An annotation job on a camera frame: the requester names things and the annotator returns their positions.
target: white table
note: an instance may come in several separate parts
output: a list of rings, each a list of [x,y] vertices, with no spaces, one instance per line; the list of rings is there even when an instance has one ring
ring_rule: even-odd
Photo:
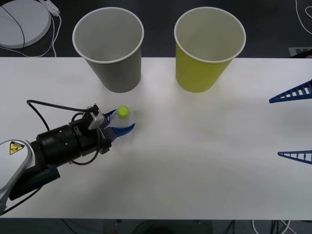
[[[312,148],[312,100],[269,104],[311,74],[312,59],[238,58],[193,94],[177,84],[174,58],[143,58],[139,85],[116,94],[82,58],[0,58],[0,142],[45,131],[27,99],[128,105],[137,119],[132,141],[61,166],[5,217],[311,220],[312,165],[277,152]],[[74,114],[38,108],[51,128]]]

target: white round device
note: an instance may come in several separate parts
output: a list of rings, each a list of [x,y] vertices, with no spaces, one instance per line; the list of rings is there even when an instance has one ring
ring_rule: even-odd
[[[15,0],[3,7],[22,27],[25,47],[40,40],[50,28],[50,13],[38,1]],[[19,25],[2,7],[0,7],[0,46],[10,49],[23,47],[23,34]]]

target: yellow warning sticker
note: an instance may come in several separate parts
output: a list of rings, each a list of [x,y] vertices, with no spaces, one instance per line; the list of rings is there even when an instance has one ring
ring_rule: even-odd
[[[12,141],[10,143],[10,155],[16,153],[17,151],[20,151],[22,148],[24,148],[24,145]]]

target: yellow bottle cap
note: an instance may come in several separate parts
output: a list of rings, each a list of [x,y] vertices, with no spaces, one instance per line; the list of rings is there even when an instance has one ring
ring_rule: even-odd
[[[120,118],[126,118],[130,114],[130,110],[126,106],[119,106],[117,109],[117,114]]]

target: plastic bottle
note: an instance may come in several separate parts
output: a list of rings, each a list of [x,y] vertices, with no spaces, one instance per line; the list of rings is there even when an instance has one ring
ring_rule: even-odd
[[[108,127],[114,128],[125,128],[133,125],[135,123],[135,116],[132,111],[129,110],[127,106],[119,106],[117,110],[112,113],[110,124]],[[126,135],[118,137],[112,144],[117,142],[128,140],[132,136],[132,131]]]

